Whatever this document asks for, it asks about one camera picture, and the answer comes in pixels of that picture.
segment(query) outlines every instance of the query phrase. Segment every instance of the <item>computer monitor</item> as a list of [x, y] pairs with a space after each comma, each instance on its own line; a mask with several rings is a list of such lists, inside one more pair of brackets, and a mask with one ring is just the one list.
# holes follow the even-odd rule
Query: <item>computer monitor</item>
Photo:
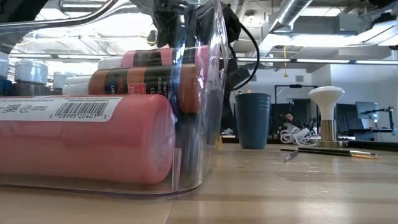
[[371, 102], [355, 102], [358, 119], [379, 119], [378, 112], [370, 112], [378, 110], [377, 103]]

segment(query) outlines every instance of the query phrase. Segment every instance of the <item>white bottle cap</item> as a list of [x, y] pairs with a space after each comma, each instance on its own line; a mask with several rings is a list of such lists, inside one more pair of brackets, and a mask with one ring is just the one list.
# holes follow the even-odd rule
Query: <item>white bottle cap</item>
[[98, 62], [98, 70], [120, 68], [122, 64], [122, 59], [123, 56], [111, 56], [101, 58], [101, 60], [99, 60]]
[[8, 54], [0, 52], [0, 78], [8, 77], [8, 63], [9, 63]]
[[62, 88], [62, 95], [65, 96], [86, 96], [88, 95], [88, 84], [92, 75], [77, 75], [67, 78]]
[[47, 84], [47, 75], [49, 74], [48, 66], [33, 62], [31, 60], [22, 59], [15, 63], [15, 81], [25, 81]]
[[52, 88], [54, 89], [62, 89], [65, 85], [65, 81], [67, 78], [74, 77], [76, 74], [65, 72], [62, 74], [61, 72], [54, 72], [54, 82], [52, 84]]

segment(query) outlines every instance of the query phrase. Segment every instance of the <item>white lamp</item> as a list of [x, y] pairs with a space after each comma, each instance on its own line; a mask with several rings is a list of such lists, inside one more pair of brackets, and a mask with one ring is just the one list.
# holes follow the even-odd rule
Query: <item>white lamp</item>
[[309, 93], [311, 100], [318, 105], [321, 111], [322, 141], [336, 141], [337, 139], [335, 106], [344, 93], [342, 88], [334, 86], [316, 88]]

